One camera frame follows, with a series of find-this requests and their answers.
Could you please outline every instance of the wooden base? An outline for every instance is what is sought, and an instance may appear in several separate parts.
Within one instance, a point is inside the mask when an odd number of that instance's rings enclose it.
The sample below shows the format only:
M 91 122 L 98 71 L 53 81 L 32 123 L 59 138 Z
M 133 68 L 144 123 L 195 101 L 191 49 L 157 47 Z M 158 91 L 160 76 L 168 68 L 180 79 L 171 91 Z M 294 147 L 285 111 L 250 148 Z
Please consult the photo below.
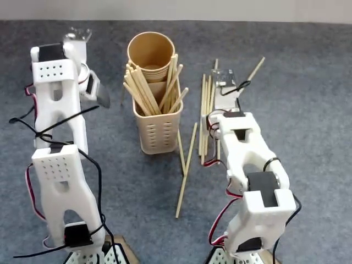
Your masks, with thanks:
M 273 255 L 271 254 L 270 251 L 264 250 L 259 253 L 260 258 L 265 264 L 273 264 Z M 276 264 L 281 264 L 276 258 L 275 258 Z

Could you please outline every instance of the cup rim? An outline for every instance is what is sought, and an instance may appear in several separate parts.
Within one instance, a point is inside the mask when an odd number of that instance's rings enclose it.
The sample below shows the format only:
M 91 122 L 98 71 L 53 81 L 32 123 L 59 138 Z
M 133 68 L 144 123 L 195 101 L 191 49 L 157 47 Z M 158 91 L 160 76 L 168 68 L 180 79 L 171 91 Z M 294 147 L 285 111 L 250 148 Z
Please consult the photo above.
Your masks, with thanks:
M 128 60 L 131 61 L 131 63 L 134 65 L 134 67 L 137 67 L 137 66 L 139 66 L 139 65 L 136 65 L 136 64 L 133 62 L 133 60 L 131 59 L 131 57 L 130 57 L 130 52 L 129 52 L 129 50 L 130 50 L 130 45 L 131 45 L 131 43 L 134 41 L 134 39 L 137 38 L 138 36 L 144 35 L 144 34 L 150 34 L 150 33 L 152 33 L 152 34 L 157 34 L 157 35 L 160 35 L 160 36 L 165 37 L 165 38 L 169 41 L 169 43 L 171 44 L 171 46 L 172 46 L 172 55 L 171 55 L 171 56 L 174 56 L 174 55 L 175 55 L 175 45 L 174 45 L 174 43 L 172 42 L 172 40 L 171 40 L 168 36 L 166 36 L 166 35 L 164 35 L 164 34 L 162 34 L 162 33 L 160 33 L 160 32 L 156 32 L 156 31 L 145 31 L 145 32 L 141 32 L 141 33 L 135 35 L 135 36 L 131 39 L 131 41 L 128 43 L 128 46 L 127 46 L 127 57 L 128 57 Z M 155 72 L 159 72 L 159 71 L 161 71 L 161 70 L 164 70 L 165 68 L 168 68 L 169 65 L 170 65 L 170 62 L 171 62 L 171 57 L 170 57 L 170 61 L 169 61 L 165 66 L 163 66 L 163 67 L 161 67 L 161 68 L 158 68 L 158 69 L 155 69 L 155 70 L 149 70 L 149 69 L 145 69 L 145 68 L 142 68 L 142 67 L 140 67 L 140 68 L 141 68 L 141 70 L 142 70 L 143 72 L 155 73 Z

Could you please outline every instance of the beige plastic container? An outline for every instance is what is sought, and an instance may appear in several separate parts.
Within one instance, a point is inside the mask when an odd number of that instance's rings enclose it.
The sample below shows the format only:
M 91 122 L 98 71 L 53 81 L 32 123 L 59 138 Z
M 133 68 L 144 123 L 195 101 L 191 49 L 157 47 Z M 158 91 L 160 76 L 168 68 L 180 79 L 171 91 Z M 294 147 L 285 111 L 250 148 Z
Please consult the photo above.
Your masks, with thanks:
M 128 44 L 127 56 L 135 68 L 141 68 L 148 83 L 165 81 L 171 56 L 175 54 L 173 42 L 159 32 L 143 32 Z
M 176 83 L 178 85 L 178 94 L 180 95 L 179 80 Z M 165 94 L 166 82 L 149 84 L 149 87 L 159 103 Z M 133 100 L 133 112 L 136 116 L 141 148 L 144 153 L 153 155 L 175 150 L 182 110 L 183 102 L 181 101 L 175 113 L 145 117 L 141 115 L 142 110 L 139 109 L 138 104 Z

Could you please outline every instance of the white perforated base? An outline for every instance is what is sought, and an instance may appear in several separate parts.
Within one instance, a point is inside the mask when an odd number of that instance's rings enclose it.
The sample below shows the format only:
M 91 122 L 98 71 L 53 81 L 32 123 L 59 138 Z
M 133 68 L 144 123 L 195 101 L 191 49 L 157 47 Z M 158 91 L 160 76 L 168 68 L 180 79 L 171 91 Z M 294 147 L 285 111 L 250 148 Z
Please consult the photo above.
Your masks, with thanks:
M 229 259 L 223 249 L 216 249 L 212 257 L 207 264 L 264 264 L 259 254 L 248 254 L 246 257 L 242 257 L 241 260 Z
M 118 260 L 116 261 L 115 256 L 114 256 L 114 251 L 112 248 L 110 248 L 109 252 L 106 254 L 106 256 L 104 258 L 104 264 L 127 264 L 127 261 L 126 261 L 125 257 L 123 256 L 120 247 L 118 245 L 116 245 L 115 248 L 116 248 Z M 79 256 L 80 256 L 79 252 L 73 253 L 71 255 L 71 257 L 64 264 L 95 264 L 93 262 L 79 263 L 78 262 Z

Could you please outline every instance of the paper cup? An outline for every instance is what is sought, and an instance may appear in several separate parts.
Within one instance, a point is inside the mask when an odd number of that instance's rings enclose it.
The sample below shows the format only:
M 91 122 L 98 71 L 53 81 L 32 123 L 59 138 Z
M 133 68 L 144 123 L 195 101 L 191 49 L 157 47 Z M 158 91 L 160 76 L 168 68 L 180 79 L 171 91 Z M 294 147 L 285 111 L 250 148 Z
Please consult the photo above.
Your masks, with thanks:
M 139 66 L 148 83 L 165 81 L 175 46 L 165 35 L 143 32 L 135 36 L 127 48 L 127 56 L 133 67 Z

